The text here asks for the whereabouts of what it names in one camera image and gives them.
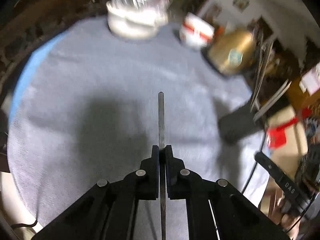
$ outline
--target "teal sticker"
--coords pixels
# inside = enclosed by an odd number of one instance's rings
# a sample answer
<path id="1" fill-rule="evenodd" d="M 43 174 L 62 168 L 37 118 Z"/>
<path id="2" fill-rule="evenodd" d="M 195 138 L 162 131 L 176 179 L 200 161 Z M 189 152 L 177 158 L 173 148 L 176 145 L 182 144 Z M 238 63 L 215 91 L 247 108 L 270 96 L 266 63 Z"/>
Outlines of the teal sticker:
<path id="1" fill-rule="evenodd" d="M 236 51 L 235 49 L 230 50 L 228 57 L 229 63 L 234 66 L 239 66 L 242 62 L 242 56 L 243 54 Z"/>

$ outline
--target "black cable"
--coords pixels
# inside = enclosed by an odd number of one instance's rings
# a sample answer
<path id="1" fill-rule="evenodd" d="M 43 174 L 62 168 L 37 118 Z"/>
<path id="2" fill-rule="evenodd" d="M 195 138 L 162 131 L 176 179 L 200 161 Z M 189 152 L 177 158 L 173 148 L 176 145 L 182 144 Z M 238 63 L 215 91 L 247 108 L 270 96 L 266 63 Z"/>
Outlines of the black cable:
<path id="1" fill-rule="evenodd" d="M 16 229 L 16 228 L 32 228 L 32 227 L 35 227 L 37 223 L 38 223 L 38 220 L 36 219 L 36 221 L 31 225 L 27 225 L 27 224 L 23 224 L 23 223 L 13 224 L 13 225 L 11 225 L 11 228 L 12 229 Z"/>
<path id="2" fill-rule="evenodd" d="M 309 207 L 312 205 L 312 203 L 314 202 L 314 200 L 316 199 L 316 195 L 314 194 L 312 196 L 312 199 L 310 201 L 310 203 L 308 204 L 308 206 L 306 207 L 306 209 L 301 213 L 301 216 L 299 217 L 299 219 L 293 224 L 292 227 L 290 227 L 290 229 L 288 229 L 287 231 L 285 231 L 285 233 L 289 233 L 298 223 L 299 221 L 303 218 L 303 216 L 307 213 Z"/>
<path id="3" fill-rule="evenodd" d="M 263 135 L 263 140 L 262 140 L 262 143 L 261 143 L 259 152 L 261 152 L 262 149 L 263 149 L 263 145 L 264 145 L 264 143 L 265 143 L 265 141 L 266 141 L 266 137 L 267 137 L 267 133 L 265 132 L 264 135 Z M 250 183 L 250 180 L 251 180 L 251 178 L 252 178 L 252 176 L 253 176 L 254 171 L 255 171 L 256 168 L 257 168 L 257 165 L 258 165 L 258 163 L 257 163 L 256 161 L 254 161 L 254 165 L 253 165 L 253 167 L 252 167 L 252 169 L 251 169 L 251 172 L 250 172 L 250 175 L 249 175 L 249 177 L 248 177 L 248 179 L 247 179 L 247 182 L 245 183 L 245 185 L 244 185 L 244 187 L 243 187 L 243 189 L 242 189 L 242 191 L 241 191 L 241 194 L 242 194 L 242 195 L 243 195 L 243 193 L 245 192 L 245 190 L 247 189 L 247 186 L 248 186 L 249 183 Z"/>

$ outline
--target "wall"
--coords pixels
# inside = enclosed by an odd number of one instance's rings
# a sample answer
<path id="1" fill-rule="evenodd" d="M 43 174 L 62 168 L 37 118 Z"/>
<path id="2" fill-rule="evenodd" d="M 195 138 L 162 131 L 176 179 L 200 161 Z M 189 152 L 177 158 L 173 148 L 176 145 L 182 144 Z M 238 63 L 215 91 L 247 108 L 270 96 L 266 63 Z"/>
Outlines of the wall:
<path id="1" fill-rule="evenodd" d="M 213 3 L 222 6 L 217 21 L 223 25 L 227 21 L 247 25 L 252 19 L 263 16 L 274 32 L 273 37 L 300 59 L 305 57 L 305 35 L 320 46 L 320 29 L 301 0 L 250 0 L 242 13 L 233 6 L 233 0 L 208 0 L 199 15 L 202 17 Z"/>

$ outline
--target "blue edge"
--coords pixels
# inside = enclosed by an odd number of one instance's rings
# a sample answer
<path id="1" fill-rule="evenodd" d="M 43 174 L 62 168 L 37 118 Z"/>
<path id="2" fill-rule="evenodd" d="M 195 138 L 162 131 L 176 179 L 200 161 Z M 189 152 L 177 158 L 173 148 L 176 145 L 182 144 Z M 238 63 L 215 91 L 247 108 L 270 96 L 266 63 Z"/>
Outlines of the blue edge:
<path id="1" fill-rule="evenodd" d="M 17 82 L 16 88 L 14 89 L 14 93 L 12 96 L 12 103 L 11 109 L 9 113 L 9 125 L 11 124 L 12 120 L 14 119 L 19 104 L 21 102 L 22 95 L 37 70 L 40 64 L 45 60 L 47 55 L 53 49 L 55 45 L 57 45 L 66 35 L 66 32 L 60 33 L 59 35 L 55 36 L 53 39 L 46 42 L 44 45 L 36 49 L 29 58 L 28 62 L 26 63 L 19 80 Z"/>

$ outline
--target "gray tablecloth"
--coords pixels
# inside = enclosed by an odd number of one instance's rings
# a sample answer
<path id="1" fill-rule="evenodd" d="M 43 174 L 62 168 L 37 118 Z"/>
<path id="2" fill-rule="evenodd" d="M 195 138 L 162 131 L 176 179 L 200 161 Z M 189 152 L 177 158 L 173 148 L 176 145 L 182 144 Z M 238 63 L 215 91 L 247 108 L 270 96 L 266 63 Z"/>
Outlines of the gray tablecloth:
<path id="1" fill-rule="evenodd" d="M 202 178 L 241 189 L 262 134 L 223 143 L 217 119 L 250 97 L 243 77 L 225 79 L 182 46 L 178 25 L 150 41 L 113 36 L 106 19 L 72 27 L 41 63 L 10 125 L 8 159 L 26 207 L 45 226 L 100 178 L 121 180 L 158 144 L 157 94 L 165 95 L 166 143 Z M 258 167 L 245 195 L 261 200 Z M 141 201 L 136 239 L 160 239 L 160 203 Z M 187 239 L 184 201 L 167 200 L 167 238 Z"/>

